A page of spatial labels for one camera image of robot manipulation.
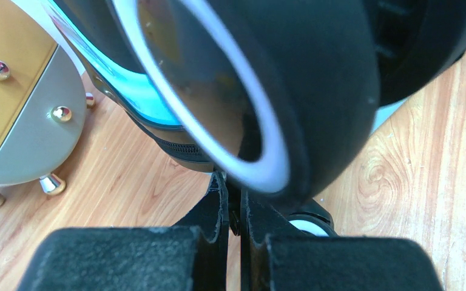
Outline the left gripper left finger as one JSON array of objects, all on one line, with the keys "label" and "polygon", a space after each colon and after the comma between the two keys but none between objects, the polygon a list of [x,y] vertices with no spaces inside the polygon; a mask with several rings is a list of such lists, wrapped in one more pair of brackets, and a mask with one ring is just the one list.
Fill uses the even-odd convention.
[{"label": "left gripper left finger", "polygon": [[65,228],[37,248],[19,290],[224,290],[228,193],[221,173],[169,227]]}]

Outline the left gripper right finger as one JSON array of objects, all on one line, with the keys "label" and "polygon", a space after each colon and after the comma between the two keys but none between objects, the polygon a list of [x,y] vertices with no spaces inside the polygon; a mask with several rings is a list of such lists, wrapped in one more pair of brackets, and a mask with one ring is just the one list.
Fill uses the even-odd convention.
[{"label": "left gripper right finger", "polygon": [[242,290],[441,290],[409,239],[313,236],[270,204],[241,194]]}]

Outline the pink and teal kids suitcase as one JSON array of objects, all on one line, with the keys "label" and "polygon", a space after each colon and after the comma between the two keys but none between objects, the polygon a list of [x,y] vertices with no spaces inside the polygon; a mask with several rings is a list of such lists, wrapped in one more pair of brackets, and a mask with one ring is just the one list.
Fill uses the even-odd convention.
[{"label": "pink and teal kids suitcase", "polygon": [[466,1],[43,1],[93,83],[187,167],[215,167],[293,229],[413,93],[466,51]]}]

